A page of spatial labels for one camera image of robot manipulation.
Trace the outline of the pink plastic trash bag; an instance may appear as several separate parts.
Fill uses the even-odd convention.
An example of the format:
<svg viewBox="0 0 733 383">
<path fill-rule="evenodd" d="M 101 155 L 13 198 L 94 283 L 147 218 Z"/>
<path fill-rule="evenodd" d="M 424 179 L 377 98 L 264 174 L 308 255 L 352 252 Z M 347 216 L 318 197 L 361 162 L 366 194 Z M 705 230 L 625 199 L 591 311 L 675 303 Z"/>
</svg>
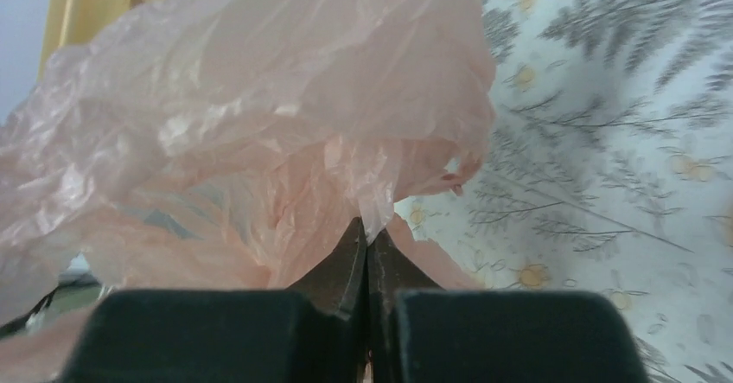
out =
<svg viewBox="0 0 733 383">
<path fill-rule="evenodd" d="M 479 283 L 394 205 L 487 152 L 482 0 L 156 0 L 56 51 L 1 128 L 1 319 L 78 254 L 132 288 L 294 283 L 355 217 Z"/>
</svg>

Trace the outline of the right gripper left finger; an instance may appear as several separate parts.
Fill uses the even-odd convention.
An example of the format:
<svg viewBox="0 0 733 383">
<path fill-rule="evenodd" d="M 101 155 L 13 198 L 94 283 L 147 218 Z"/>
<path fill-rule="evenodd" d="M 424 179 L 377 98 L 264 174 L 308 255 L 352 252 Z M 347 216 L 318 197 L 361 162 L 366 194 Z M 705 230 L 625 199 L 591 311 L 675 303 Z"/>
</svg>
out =
<svg viewBox="0 0 733 383">
<path fill-rule="evenodd" d="M 366 238 L 280 290 L 124 290 L 92 313 L 62 382 L 360 382 Z"/>
</svg>

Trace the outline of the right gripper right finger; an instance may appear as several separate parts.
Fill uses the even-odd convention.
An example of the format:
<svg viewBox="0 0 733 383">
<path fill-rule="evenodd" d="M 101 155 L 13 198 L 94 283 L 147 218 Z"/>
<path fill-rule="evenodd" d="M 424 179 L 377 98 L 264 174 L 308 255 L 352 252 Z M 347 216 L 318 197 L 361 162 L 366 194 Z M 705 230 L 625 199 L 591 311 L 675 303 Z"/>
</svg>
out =
<svg viewBox="0 0 733 383">
<path fill-rule="evenodd" d="M 627 324 L 587 291 L 445 290 L 388 233 L 366 253 L 375 382 L 645 382 Z"/>
</svg>

